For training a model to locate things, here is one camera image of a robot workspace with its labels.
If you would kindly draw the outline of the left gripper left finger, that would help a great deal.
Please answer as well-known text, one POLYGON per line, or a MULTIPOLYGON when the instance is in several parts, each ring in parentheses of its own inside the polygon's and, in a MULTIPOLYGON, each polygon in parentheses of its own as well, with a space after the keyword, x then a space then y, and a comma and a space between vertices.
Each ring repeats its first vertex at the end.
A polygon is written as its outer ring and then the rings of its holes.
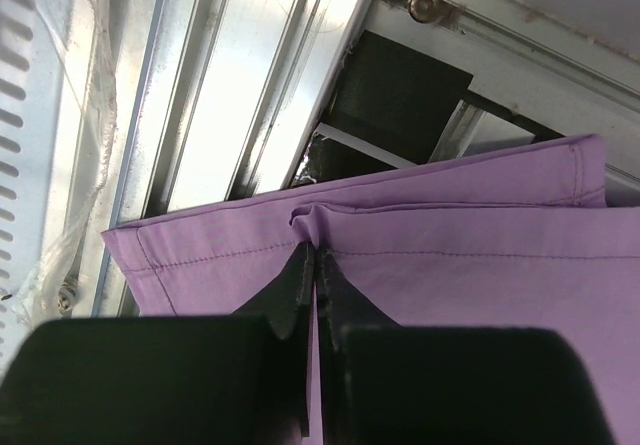
POLYGON ((309 433, 315 252, 229 315, 65 319, 1 385, 5 444, 298 444, 309 433))

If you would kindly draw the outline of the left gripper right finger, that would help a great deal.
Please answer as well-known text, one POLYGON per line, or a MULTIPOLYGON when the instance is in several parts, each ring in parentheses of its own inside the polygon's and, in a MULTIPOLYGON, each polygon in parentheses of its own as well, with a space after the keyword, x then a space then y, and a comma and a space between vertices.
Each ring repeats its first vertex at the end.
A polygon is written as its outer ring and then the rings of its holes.
POLYGON ((328 444, 610 444, 577 354, 536 328, 412 327, 318 254, 328 444))

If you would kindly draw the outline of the purple trousers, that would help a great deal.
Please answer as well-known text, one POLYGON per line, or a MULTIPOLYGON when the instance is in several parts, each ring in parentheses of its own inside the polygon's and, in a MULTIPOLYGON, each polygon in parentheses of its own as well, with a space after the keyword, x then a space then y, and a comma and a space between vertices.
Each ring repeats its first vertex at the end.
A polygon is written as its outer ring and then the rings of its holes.
POLYGON ((103 239, 145 315, 231 312, 311 242, 400 324, 556 330, 615 440, 639 440, 639 211, 607 205, 596 135, 179 210, 103 239))

